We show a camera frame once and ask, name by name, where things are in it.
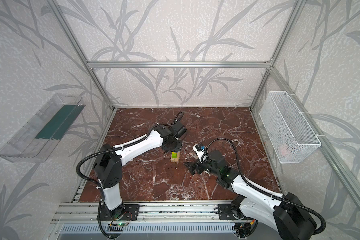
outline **brown marble surface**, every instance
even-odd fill
[[[123,167],[120,194],[124,201],[144,200],[224,200],[236,194],[223,189],[216,177],[203,172],[191,175],[183,162],[193,162],[196,143],[204,145],[217,137],[231,139],[237,146],[242,171],[246,177],[272,191],[279,192],[249,108],[121,108],[118,109],[104,143],[111,146],[147,133],[155,124],[172,122],[183,111],[182,124],[187,128],[179,163],[170,162],[170,152],[150,150]],[[226,161],[237,169],[235,153],[226,141],[216,141],[210,151],[220,150]],[[87,182],[82,202],[100,199],[95,185]]]

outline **acrylic shelf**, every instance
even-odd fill
[[[45,162],[85,105],[55,94],[1,149],[10,162]]]

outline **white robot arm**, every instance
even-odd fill
[[[212,142],[221,139],[230,142],[234,148],[239,172],[227,165],[220,151],[207,152]],[[233,142],[222,137],[214,141],[208,147],[202,143],[193,146],[198,159],[184,164],[192,175],[202,172],[216,175],[218,184],[239,195],[231,203],[236,219],[256,219],[276,230],[284,240],[308,240],[312,234],[325,229],[326,223],[322,216],[303,206],[295,195],[288,193],[284,196],[247,179],[240,171],[240,161]],[[317,224],[309,213],[320,219],[319,228],[316,229]]]
[[[179,138],[187,129],[177,120],[169,127],[166,125],[156,125],[147,134],[123,144],[113,147],[108,144],[102,146],[101,151],[109,150],[110,152],[98,155],[93,169],[101,184],[98,188],[110,216],[119,215],[123,211],[119,187],[122,166],[140,154],[157,147],[162,147],[165,152],[181,150],[182,141]]]

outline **leaf pattern wallpaper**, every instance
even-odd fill
[[[91,61],[266,61],[294,0],[58,0]],[[264,69],[95,69],[115,106],[249,106]]]
[[[55,93],[81,96],[86,106],[46,162],[0,158],[0,240],[43,237],[77,190],[77,161],[94,150],[111,115],[45,5],[0,1],[0,148]]]
[[[306,5],[276,67],[360,182],[360,1]]]
[[[360,1],[307,1],[276,68],[360,182]],[[281,187],[321,209],[327,229],[313,239],[360,239],[360,211],[321,151],[279,163],[258,115],[279,90],[269,78],[254,113]]]

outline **white wire basket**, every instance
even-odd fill
[[[302,162],[321,146],[287,92],[269,92],[259,115],[281,163]]]

